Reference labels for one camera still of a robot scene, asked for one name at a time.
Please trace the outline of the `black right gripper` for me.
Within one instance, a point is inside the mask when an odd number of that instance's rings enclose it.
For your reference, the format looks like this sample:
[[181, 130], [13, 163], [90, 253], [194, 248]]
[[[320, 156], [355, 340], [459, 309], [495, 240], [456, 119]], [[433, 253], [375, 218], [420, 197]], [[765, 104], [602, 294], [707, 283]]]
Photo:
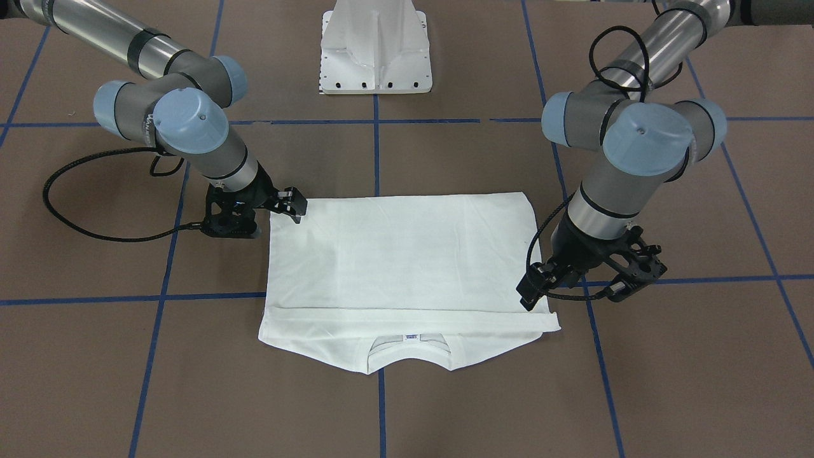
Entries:
[[287, 215], [300, 224], [307, 207], [308, 200], [295, 186], [280, 191], [270, 175], [259, 172], [239, 191], [207, 186], [201, 232], [213, 238], [253, 239], [259, 237], [256, 209]]

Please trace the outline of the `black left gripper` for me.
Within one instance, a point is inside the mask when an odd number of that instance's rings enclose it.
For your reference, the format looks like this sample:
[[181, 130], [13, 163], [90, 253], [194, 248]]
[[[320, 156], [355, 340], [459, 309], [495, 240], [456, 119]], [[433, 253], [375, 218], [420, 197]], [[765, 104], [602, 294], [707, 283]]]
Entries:
[[[545, 263], [529, 263], [516, 287], [520, 303], [533, 311], [543, 296], [571, 301], [607, 298], [621, 302], [647, 285], [654, 284], [668, 267], [659, 259], [660, 246], [642, 240], [643, 229], [631, 225], [621, 237], [602, 240], [585, 235], [569, 217], [559, 221], [552, 236], [552, 255]], [[613, 280], [598, 293], [587, 296], [557, 294], [560, 287], [573, 288], [589, 270], [607, 265], [615, 272]]]

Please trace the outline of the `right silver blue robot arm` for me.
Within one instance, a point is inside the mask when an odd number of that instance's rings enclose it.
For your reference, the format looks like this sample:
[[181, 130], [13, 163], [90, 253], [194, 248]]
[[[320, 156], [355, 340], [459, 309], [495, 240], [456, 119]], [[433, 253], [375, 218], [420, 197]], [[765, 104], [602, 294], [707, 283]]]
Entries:
[[252, 239], [259, 234], [256, 209], [299, 223], [307, 200], [289, 186], [279, 190], [248, 150], [224, 112], [247, 93], [247, 76], [228, 56], [205, 57], [168, 34], [151, 28], [102, 1], [3, 1], [2, 18], [28, 18], [78, 38], [145, 79], [143, 84], [110, 81], [97, 90], [93, 113], [100, 127], [136, 148], [91, 154], [58, 169], [43, 186], [43, 203], [61, 223], [82, 235], [103, 235], [73, 223], [50, 200], [55, 181], [79, 165], [130, 153], [177, 157], [209, 184], [203, 220], [149, 237], [122, 237], [121, 243], [148, 242], [181, 231], [213, 238]]

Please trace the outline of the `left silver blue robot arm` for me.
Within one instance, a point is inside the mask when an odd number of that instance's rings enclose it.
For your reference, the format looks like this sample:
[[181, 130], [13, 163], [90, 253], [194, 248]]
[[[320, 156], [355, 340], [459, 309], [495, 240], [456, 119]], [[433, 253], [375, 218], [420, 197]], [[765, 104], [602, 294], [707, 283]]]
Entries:
[[558, 206], [551, 256], [527, 261], [518, 282], [520, 302], [533, 310], [555, 289], [573, 288], [581, 276], [607, 265], [616, 277], [584, 301], [621, 302], [666, 267], [662, 249], [643, 241], [635, 219], [663, 183], [704, 160], [728, 132], [722, 109], [708, 99], [672, 105], [649, 94], [680, 74], [689, 54], [728, 27], [812, 24], [811, 1], [674, 1], [642, 34], [622, 26], [633, 43], [603, 67], [588, 63], [593, 81], [581, 91], [549, 97], [541, 116], [544, 136], [598, 157], [578, 189]]

